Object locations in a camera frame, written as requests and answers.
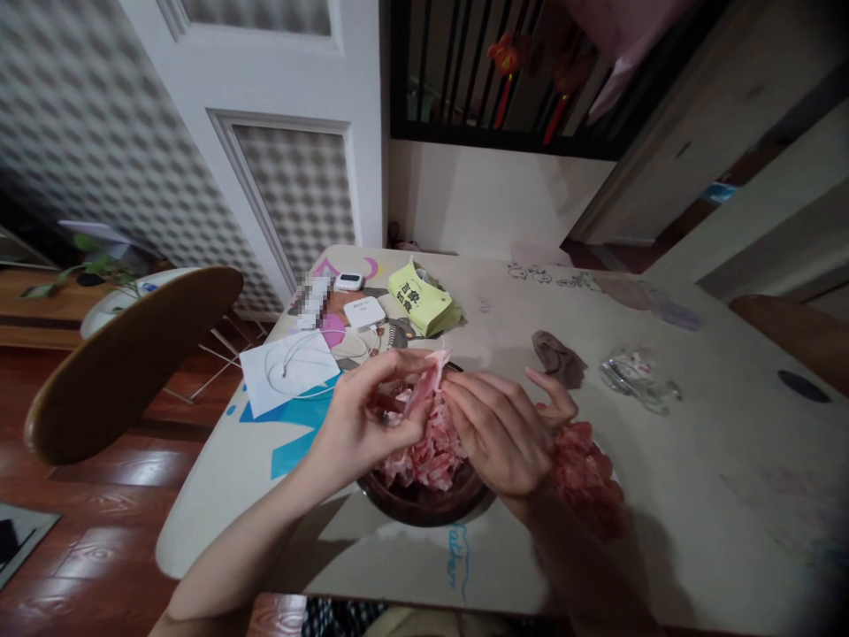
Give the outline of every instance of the white device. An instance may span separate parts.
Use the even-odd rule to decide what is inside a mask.
[[[336,277],[334,288],[343,292],[356,292],[363,287],[365,279],[362,274],[356,272],[343,272]]]
[[[369,327],[386,320],[386,313],[374,296],[366,296],[364,299],[345,303],[342,309],[351,327],[357,332],[364,332]]]
[[[304,283],[304,299],[301,313],[298,315],[298,329],[318,327],[318,321],[321,320],[321,312],[325,307],[327,297],[330,295],[332,284],[333,277],[326,274],[314,276]]]

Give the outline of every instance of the charging cable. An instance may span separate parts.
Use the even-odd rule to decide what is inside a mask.
[[[277,378],[277,377],[286,378],[286,372],[287,372],[287,367],[288,367],[289,363],[292,362],[292,359],[295,357],[295,355],[304,347],[305,342],[308,341],[310,339],[310,337],[312,337],[312,336],[319,336],[319,335],[323,335],[323,334],[345,334],[346,336],[349,336],[349,335],[354,336],[359,342],[361,342],[363,344],[363,353],[362,354],[354,354],[354,355],[348,354],[348,355],[345,355],[343,357],[351,357],[351,358],[366,357],[366,358],[368,358],[368,357],[371,356],[371,353],[378,347],[378,345],[380,343],[380,337],[378,336],[378,327],[377,326],[371,326],[370,331],[374,334],[374,339],[371,342],[371,347],[369,347],[368,345],[365,344],[365,341],[363,340],[363,338],[359,334],[352,334],[352,333],[350,333],[346,330],[317,330],[315,332],[310,332],[309,334],[305,334],[303,336],[303,338],[294,342],[292,347],[286,353],[286,356],[284,357],[282,362],[275,363],[274,365],[272,365],[271,369],[268,370],[268,372],[266,374],[266,379],[268,381],[269,387],[271,387],[278,394],[290,396],[292,400],[306,400],[308,398],[312,398],[313,396],[326,394],[327,392],[332,392],[334,389],[336,389],[335,386],[327,388],[327,389],[322,389],[321,391],[313,392],[312,394],[308,394],[308,395],[291,395],[291,394],[288,394],[287,392],[280,391],[279,389],[274,387],[274,382],[272,381],[272,378]],[[266,354],[265,354],[265,367],[266,367],[266,369],[268,369],[268,356],[272,352],[273,352],[273,349],[269,349],[268,352],[266,352]],[[303,360],[303,361],[298,361],[298,363],[302,364],[302,365],[303,364],[309,364],[309,365],[326,366],[325,363],[322,363],[320,361]]]

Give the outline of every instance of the blue writing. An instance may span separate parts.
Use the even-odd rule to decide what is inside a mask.
[[[448,574],[448,584],[451,588],[457,588],[457,571],[462,571],[460,592],[463,595],[463,603],[466,603],[466,584],[469,582],[469,556],[471,549],[466,541],[466,526],[454,524],[449,527],[448,531],[448,564],[446,572]]]

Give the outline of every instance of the white cable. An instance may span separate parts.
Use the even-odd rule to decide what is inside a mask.
[[[309,332],[308,334],[305,334],[303,338],[294,342],[292,347],[287,352],[287,355],[285,356],[283,362],[282,363],[276,363],[267,372],[266,380],[268,381],[269,387],[272,388],[274,391],[276,391],[278,394],[290,396],[291,400],[306,400],[308,398],[312,398],[313,396],[322,395],[322,394],[325,394],[327,392],[333,391],[334,389],[336,389],[335,385],[333,387],[329,387],[327,389],[322,389],[321,391],[317,391],[317,392],[314,392],[312,394],[292,396],[292,395],[287,394],[286,392],[282,392],[279,389],[277,389],[276,387],[274,387],[274,384],[272,383],[272,376],[274,375],[275,370],[277,370],[279,367],[282,366],[283,369],[280,370],[279,374],[280,374],[281,378],[285,378],[286,377],[286,368],[287,368],[288,364],[294,358],[297,351],[299,351],[302,348],[301,347],[302,343],[307,341],[311,336],[316,336],[316,335],[319,335],[319,334],[322,334],[322,335],[323,334],[345,334],[346,336],[348,336],[348,335],[354,336],[359,342],[361,342],[363,344],[363,353],[362,354],[354,354],[354,355],[348,354],[345,357],[350,357],[350,358],[357,358],[357,357],[361,357],[361,356],[369,357],[371,355],[372,351],[375,350],[375,348],[378,346],[378,344],[380,342],[380,337],[378,336],[377,326],[371,326],[371,331],[374,333],[374,341],[371,343],[370,348],[369,348],[368,345],[365,344],[365,341],[363,340],[363,338],[359,334],[352,334],[352,333],[350,333],[346,330],[316,330],[315,332]],[[268,366],[268,356],[271,353],[272,353],[271,349],[269,349],[268,352],[265,353],[265,365],[266,365],[266,367]],[[302,363],[302,364],[303,363],[309,363],[309,364],[313,364],[313,365],[324,365],[324,363],[320,363],[318,361],[300,361],[300,363]]]

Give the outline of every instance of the hand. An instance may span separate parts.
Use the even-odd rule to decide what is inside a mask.
[[[551,470],[552,424],[577,408],[554,378],[528,370],[552,404],[538,410],[522,386],[487,372],[450,374],[442,382],[463,448],[480,478],[510,505],[536,492]]]
[[[325,423],[304,464],[314,480],[327,481],[326,495],[356,480],[398,449],[422,440],[432,400],[418,405],[398,426],[388,427],[380,409],[403,411],[403,403],[380,392],[380,385],[420,374],[434,365],[426,349],[390,349],[336,381]]]

